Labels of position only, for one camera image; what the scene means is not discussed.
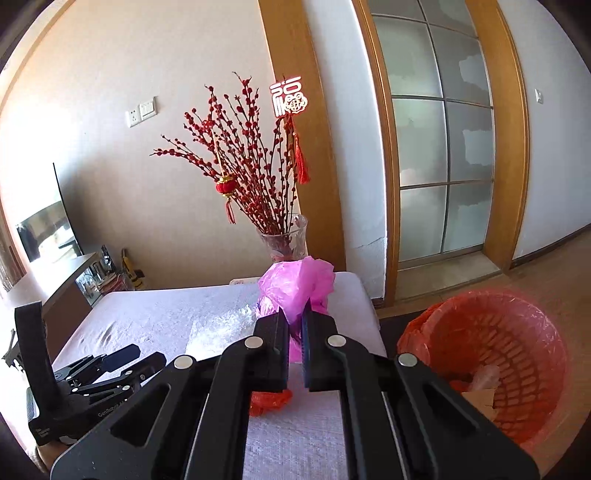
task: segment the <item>glass vase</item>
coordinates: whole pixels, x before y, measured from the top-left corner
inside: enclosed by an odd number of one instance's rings
[[[266,235],[260,233],[273,263],[293,262],[304,258],[306,250],[306,226],[308,219],[301,215],[291,215],[291,229],[282,235]]]

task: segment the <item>white tablecloth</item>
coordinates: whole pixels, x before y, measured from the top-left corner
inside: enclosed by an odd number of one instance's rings
[[[140,347],[142,358],[160,351],[168,362],[183,353],[197,360],[219,355],[252,333],[258,295],[256,284],[110,293],[85,318],[53,367],[129,343]],[[336,274],[329,313],[339,333],[386,356],[373,305],[356,275]],[[299,364],[290,364],[288,387],[290,404],[249,421],[244,478],[346,479],[338,394],[304,389]]]

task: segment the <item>orange trash basket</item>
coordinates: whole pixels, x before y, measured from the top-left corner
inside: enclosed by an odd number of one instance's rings
[[[398,341],[404,352],[448,381],[470,382],[482,365],[499,366],[494,423],[522,447],[543,431],[567,375],[566,348],[554,325],[510,292],[470,291],[434,305],[408,324]]]

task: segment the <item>frosted glass panel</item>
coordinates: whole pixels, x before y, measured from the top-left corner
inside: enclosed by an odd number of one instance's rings
[[[438,254],[446,186],[400,191],[400,261]]]
[[[368,0],[368,4],[373,14],[425,20],[417,0]]]
[[[492,111],[481,106],[448,102],[447,121],[451,180],[492,179],[495,159]]]
[[[449,186],[449,211],[443,249],[446,252],[484,243],[491,214],[491,183]]]
[[[443,102],[396,99],[400,185],[447,181],[447,140]]]
[[[393,95],[441,96],[441,84],[427,26],[374,17]]]
[[[465,0],[421,0],[421,3],[430,24],[476,35]]]
[[[446,98],[490,105],[488,80],[480,44],[475,38],[431,27]]]

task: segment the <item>electrical outlet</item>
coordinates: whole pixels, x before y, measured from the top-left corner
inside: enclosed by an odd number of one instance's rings
[[[127,126],[132,127],[140,123],[141,120],[139,118],[139,111],[138,108],[135,107],[133,110],[127,112]]]

